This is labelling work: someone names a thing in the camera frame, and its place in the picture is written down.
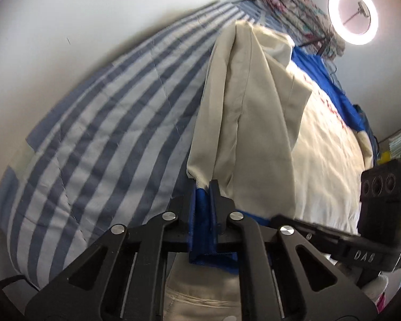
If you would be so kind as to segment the right gloved hand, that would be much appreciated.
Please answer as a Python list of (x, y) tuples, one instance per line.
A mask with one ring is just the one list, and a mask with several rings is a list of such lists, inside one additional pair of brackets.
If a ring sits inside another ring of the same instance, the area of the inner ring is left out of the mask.
[(388, 287), (388, 277), (380, 271), (365, 268), (361, 270), (356, 285), (377, 304)]

